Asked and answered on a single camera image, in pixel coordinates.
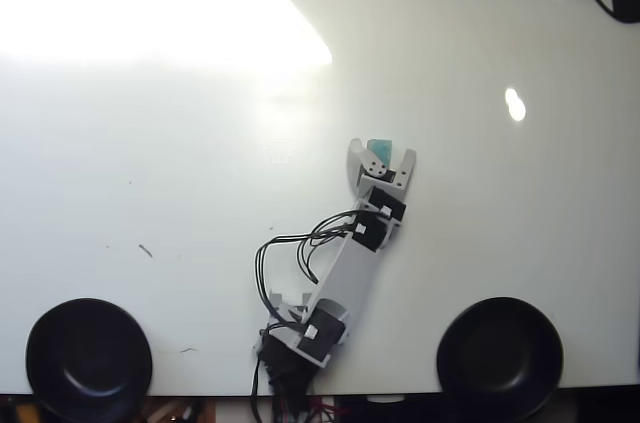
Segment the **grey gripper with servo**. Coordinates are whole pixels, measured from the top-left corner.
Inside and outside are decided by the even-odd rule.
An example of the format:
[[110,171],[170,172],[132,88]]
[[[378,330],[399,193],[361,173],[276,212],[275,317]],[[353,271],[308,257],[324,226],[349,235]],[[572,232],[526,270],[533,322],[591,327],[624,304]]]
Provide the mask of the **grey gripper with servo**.
[[392,142],[359,138],[350,141],[347,151],[347,175],[357,198],[369,207],[382,211],[392,220],[402,222],[406,211],[406,190],[415,168],[417,154],[407,149],[396,171],[388,170]]

